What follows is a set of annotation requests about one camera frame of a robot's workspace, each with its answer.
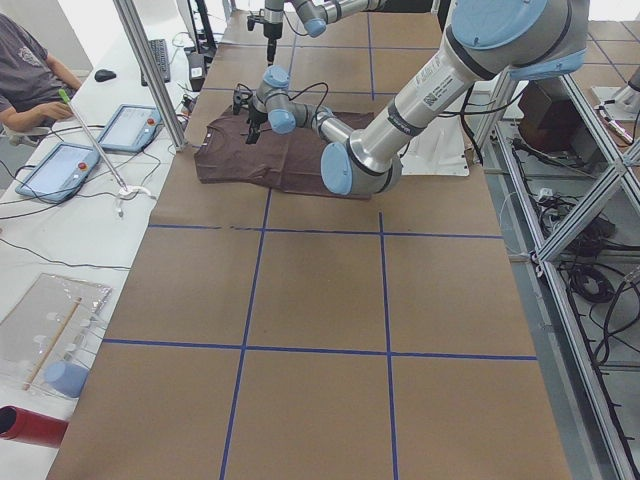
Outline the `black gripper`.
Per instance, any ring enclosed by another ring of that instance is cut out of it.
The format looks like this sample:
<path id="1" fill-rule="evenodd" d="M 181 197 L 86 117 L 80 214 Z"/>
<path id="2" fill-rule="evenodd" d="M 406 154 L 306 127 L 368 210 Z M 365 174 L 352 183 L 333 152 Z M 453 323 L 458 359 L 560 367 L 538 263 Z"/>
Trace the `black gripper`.
<path id="1" fill-rule="evenodd" d="M 249 131 L 246 137 L 246 144 L 256 144 L 260 138 L 261 126 L 268 121 L 268 114 L 261 112 L 254 107 L 248 109 Z"/>
<path id="2" fill-rule="evenodd" d="M 281 22 L 264 24 L 264 36 L 267 38 L 267 64 L 274 64 L 277 42 L 282 38 L 283 25 Z"/>

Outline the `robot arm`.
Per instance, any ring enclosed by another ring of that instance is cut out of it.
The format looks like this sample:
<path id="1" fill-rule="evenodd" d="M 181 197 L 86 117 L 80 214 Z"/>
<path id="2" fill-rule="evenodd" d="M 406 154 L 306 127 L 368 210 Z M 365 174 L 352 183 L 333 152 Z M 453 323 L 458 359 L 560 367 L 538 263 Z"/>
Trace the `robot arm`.
<path id="1" fill-rule="evenodd" d="M 291 100 L 288 74 L 270 65 L 248 102 L 247 141 L 258 140 L 263 123 L 277 134 L 310 128 L 327 143 L 320 170 L 330 192 L 384 192 L 401 176 L 399 151 L 476 82 L 503 71 L 521 81 L 578 70 L 589 9 L 587 1 L 456 2 L 438 52 L 363 129 L 350 128 L 325 107 Z"/>
<path id="2" fill-rule="evenodd" d="M 258 16 L 263 25 L 263 35 L 267 39 L 267 65 L 274 64 L 277 42 L 282 37 L 284 6 L 286 1 L 267 0 Z M 306 34 L 312 38 L 320 36 L 329 24 L 339 22 L 343 18 L 359 12 L 375 12 L 383 9 L 385 0 L 344 0 L 325 1 L 315 5 L 313 1 L 290 1 L 295 13 L 304 27 Z"/>

